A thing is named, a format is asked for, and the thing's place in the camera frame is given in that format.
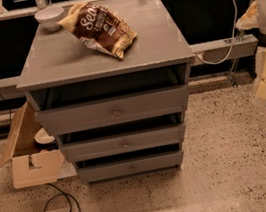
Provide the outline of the grey bottom drawer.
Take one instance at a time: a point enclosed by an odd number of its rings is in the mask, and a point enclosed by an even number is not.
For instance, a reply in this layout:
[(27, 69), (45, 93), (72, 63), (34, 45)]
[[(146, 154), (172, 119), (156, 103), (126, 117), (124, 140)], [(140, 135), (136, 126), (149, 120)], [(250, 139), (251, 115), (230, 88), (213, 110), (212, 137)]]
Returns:
[(130, 176), (136, 173), (177, 167), (183, 162), (183, 151), (128, 159), (116, 163), (81, 168), (77, 171), (79, 178), (88, 182), (100, 182), (106, 179)]

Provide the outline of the grey drawer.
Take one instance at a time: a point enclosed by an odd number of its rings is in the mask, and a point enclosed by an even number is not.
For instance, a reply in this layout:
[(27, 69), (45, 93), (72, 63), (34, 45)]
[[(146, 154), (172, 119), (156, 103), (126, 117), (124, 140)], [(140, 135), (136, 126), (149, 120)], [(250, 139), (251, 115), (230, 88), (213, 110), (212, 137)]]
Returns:
[(79, 178), (88, 182), (100, 182), (106, 179), (130, 176), (136, 173), (177, 167), (183, 162), (183, 151), (128, 159), (116, 163), (81, 168), (77, 171)]
[(185, 125), (174, 126), (72, 142), (60, 146), (69, 162), (92, 160), (92, 158), (134, 152), (146, 148), (181, 143), (185, 137)]
[(147, 91), (117, 99), (99, 100), (87, 104), (39, 111), (38, 122), (49, 135), (102, 128), (107, 125), (148, 119), (149, 117), (179, 113), (188, 102), (187, 86)]

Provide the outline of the grey top drawer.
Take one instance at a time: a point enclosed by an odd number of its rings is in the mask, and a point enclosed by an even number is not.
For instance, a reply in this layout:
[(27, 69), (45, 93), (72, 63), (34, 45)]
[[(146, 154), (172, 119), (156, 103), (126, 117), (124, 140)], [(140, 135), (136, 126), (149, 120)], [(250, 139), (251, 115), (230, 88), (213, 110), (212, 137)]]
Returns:
[(87, 104), (39, 111), (38, 122), (49, 135), (102, 128), (107, 125), (148, 119), (149, 117), (179, 113), (188, 102), (187, 86), (147, 91), (117, 99), (99, 100)]

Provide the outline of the grey drawer cabinet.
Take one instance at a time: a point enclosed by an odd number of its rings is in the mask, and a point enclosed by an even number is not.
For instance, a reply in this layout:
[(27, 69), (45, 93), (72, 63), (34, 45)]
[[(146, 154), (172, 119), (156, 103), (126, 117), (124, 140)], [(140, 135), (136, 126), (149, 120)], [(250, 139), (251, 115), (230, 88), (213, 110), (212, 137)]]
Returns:
[[(183, 85), (188, 90), (194, 55), (161, 1), (105, 0), (103, 5), (137, 32), (136, 39), (125, 50), (124, 57), (118, 59), (87, 48), (67, 30), (49, 34), (39, 28), (17, 85), (35, 113)], [(53, 137), (60, 150), (61, 145), (78, 141), (180, 123), (185, 125), (187, 106), (179, 113)], [(183, 141), (72, 164), (77, 172), (81, 168), (183, 151), (182, 143)]]

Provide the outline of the grey middle drawer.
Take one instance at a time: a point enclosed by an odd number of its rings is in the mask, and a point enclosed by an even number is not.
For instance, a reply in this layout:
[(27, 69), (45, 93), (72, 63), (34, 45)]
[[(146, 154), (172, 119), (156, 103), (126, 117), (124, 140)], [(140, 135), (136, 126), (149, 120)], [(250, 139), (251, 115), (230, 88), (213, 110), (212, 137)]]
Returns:
[(72, 142), (60, 146), (69, 162), (92, 160), (92, 158), (134, 152), (146, 148), (181, 143), (185, 137), (185, 125), (174, 126)]

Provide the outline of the open cardboard box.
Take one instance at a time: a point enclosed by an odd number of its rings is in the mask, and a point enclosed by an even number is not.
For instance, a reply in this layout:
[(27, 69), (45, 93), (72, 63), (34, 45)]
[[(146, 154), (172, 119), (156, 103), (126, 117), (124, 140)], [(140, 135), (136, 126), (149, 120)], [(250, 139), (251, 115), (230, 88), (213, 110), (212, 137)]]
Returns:
[(3, 152), (0, 168), (11, 162), (15, 189), (40, 186), (56, 182), (65, 158), (60, 150), (41, 151), (35, 135), (41, 129), (29, 103), (16, 110)]

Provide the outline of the brown yellow chip bag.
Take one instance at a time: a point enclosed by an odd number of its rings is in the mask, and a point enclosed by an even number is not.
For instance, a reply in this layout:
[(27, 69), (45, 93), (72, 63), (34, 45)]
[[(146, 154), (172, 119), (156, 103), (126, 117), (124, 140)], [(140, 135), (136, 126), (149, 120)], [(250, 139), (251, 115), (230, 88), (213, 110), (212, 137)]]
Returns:
[(118, 59), (132, 43), (137, 32), (108, 8), (92, 3), (75, 3), (58, 24), (92, 50)]

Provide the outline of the white ceramic bowl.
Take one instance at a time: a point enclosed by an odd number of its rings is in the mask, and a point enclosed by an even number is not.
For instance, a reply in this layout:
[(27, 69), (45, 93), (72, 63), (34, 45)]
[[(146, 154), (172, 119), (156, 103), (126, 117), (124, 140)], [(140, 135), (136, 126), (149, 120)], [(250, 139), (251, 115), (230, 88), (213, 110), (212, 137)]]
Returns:
[(64, 8), (60, 6), (49, 6), (39, 10), (35, 13), (35, 20), (37, 20), (44, 29), (48, 31), (56, 31), (61, 27), (58, 24), (64, 18)]

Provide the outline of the white bowl in box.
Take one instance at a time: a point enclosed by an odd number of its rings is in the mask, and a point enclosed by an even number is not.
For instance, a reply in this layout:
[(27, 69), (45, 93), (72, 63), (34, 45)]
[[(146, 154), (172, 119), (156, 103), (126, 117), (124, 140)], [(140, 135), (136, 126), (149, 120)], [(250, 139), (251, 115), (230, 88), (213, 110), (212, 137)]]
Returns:
[(49, 143), (53, 143), (55, 138), (48, 135), (46, 130), (41, 128), (38, 132), (36, 132), (34, 140), (40, 145), (48, 145)]

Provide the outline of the grey wall rail ledge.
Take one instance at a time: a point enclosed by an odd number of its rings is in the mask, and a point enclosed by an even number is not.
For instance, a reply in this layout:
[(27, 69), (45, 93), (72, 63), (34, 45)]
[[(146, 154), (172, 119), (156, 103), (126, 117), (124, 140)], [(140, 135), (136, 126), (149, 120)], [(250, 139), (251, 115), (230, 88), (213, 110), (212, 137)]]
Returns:
[[(239, 40), (231, 43), (231, 39), (221, 39), (197, 44), (191, 44), (190, 48), (192, 52), (196, 55), (201, 55), (203, 60), (209, 62), (217, 62), (223, 59), (232, 44), (233, 48), (230, 51), (228, 59), (235, 59), (241, 57), (252, 56), (256, 51), (258, 39), (255, 38), (253, 34), (245, 34)], [(0, 79), (0, 101), (3, 99), (14, 99), (23, 97), (22, 92), (18, 92), (16, 85), (20, 81), (20, 77), (12, 77), (6, 79)]]

